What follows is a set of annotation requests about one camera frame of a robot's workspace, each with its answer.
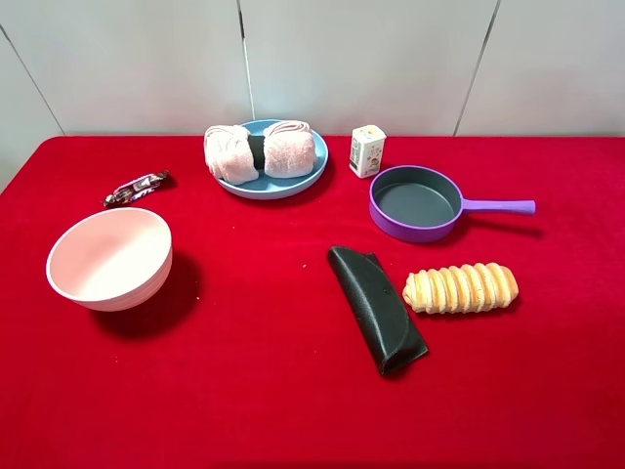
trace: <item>toy frying pan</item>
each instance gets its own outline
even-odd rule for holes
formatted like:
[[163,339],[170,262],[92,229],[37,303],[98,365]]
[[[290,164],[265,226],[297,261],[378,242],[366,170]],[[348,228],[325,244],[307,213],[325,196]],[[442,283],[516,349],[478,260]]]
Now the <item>toy frying pan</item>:
[[396,166],[378,174],[369,190],[369,212],[388,235],[431,242],[451,232],[463,211],[536,213],[533,200],[468,200],[445,175],[423,166]]

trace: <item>table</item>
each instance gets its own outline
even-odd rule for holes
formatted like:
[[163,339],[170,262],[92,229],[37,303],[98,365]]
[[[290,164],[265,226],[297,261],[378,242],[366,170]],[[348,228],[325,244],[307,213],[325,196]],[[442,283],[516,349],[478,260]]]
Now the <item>table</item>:
[[[625,140],[389,138],[386,166],[446,173],[469,198],[534,198],[534,218],[464,217],[411,245],[368,215],[370,180],[328,137],[319,182],[236,198],[200,137],[60,137],[0,195],[3,468],[623,467]],[[173,233],[167,282],[130,312],[57,295],[55,240],[119,184]],[[430,353],[378,375],[326,261],[374,252],[398,290],[422,268],[498,262],[509,310],[415,317]]]

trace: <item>pan handle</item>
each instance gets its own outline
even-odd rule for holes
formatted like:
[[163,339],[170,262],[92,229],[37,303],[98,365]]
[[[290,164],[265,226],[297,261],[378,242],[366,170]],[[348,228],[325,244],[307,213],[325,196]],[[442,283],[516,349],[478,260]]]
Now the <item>pan handle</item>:
[[533,200],[467,200],[462,201],[462,208],[470,212],[511,212],[523,215],[536,213]]

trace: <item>small carton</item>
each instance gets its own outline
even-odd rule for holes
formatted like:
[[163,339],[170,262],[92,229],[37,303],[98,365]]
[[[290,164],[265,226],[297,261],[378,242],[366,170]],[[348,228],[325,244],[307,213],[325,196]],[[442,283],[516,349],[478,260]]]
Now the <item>small carton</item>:
[[365,125],[352,132],[350,167],[359,178],[368,178],[380,172],[382,150],[387,138],[376,125]]

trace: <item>white wall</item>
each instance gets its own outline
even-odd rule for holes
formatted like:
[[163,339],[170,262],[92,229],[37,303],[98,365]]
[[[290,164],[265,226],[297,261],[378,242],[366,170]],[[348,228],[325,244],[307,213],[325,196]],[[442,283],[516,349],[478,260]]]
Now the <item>white wall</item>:
[[236,0],[0,0],[66,133],[200,133],[251,118]]
[[495,0],[241,0],[257,118],[453,133]]
[[625,132],[625,2],[503,0],[460,134]]
[[0,32],[0,192],[44,140],[61,133]]

